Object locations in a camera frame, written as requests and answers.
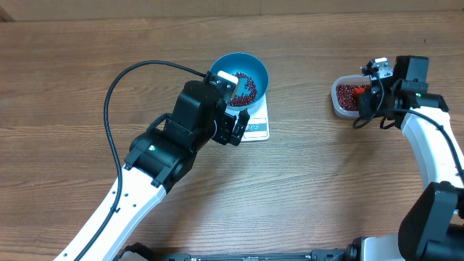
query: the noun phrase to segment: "pile of red beans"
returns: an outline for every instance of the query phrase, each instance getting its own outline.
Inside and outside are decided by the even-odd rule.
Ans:
[[[359,107],[355,99],[355,89],[364,88],[370,89],[370,84],[353,85],[339,84],[336,87],[336,98],[339,100],[340,107],[347,111],[357,111]]]
[[[240,96],[235,95],[235,97],[229,101],[229,105],[234,106],[234,107],[250,105],[252,102],[254,102],[254,100],[256,99],[256,95],[258,93],[256,89],[256,84],[254,84],[253,78],[247,76],[246,74],[242,72],[237,72],[235,76],[238,79],[246,78],[246,83],[244,87],[245,87],[245,90],[249,91],[249,94],[241,94]]]

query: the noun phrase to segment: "orange object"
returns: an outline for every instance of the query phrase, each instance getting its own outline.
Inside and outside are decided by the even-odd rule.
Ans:
[[[355,99],[358,99],[363,92],[365,92],[365,88],[355,88]]]

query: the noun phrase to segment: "plastic container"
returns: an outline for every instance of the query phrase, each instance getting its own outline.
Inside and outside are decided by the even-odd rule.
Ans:
[[[362,76],[362,75],[348,75],[342,76],[338,78],[332,84],[332,103],[333,103],[333,110],[335,115],[343,118],[349,119],[356,119],[360,116],[360,112],[358,111],[347,111],[340,107],[339,100],[336,97],[336,87],[340,84],[352,84],[352,85],[362,85],[362,84],[370,84],[369,76]]]
[[[251,104],[242,107],[228,105],[227,109],[237,114],[243,109],[248,109],[250,114],[252,114],[253,111],[257,111],[269,87],[269,73],[266,66],[251,54],[231,53],[219,58],[210,69],[211,73],[218,73],[220,70],[234,75],[239,72],[251,76],[257,89],[256,99]],[[242,79],[239,89],[237,90],[237,95],[248,93],[244,88],[245,83],[246,81]]]

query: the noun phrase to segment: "blue bowl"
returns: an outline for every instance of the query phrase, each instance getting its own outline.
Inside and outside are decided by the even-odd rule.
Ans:
[[[245,53],[232,53],[226,54],[225,56],[219,58],[216,61],[210,71],[211,73],[218,73],[220,70],[235,75],[236,73],[244,73],[253,78],[254,83],[256,84],[257,95],[256,99],[249,105],[242,106],[242,107],[233,107],[228,106],[229,109],[232,110],[243,110],[247,108],[251,108],[254,105],[260,103],[262,98],[269,87],[269,73],[266,69],[266,66],[258,60],[258,58],[252,56],[251,54]],[[240,86],[237,90],[237,96],[245,93],[249,94],[248,90],[245,90],[245,83],[247,82],[246,79],[240,79]]]

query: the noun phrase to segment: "wooden tabletop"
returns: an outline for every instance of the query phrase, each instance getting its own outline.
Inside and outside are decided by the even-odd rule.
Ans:
[[[446,99],[464,146],[464,12],[316,14],[0,24],[0,260],[50,260],[115,181],[103,102],[123,69],[163,59],[206,71],[224,54],[270,73],[270,139],[209,142],[192,171],[126,244],[228,254],[344,248],[398,230],[422,192],[400,130],[352,130],[330,87],[370,59],[430,58],[429,91]],[[109,121],[119,155],[198,77],[134,70]]]

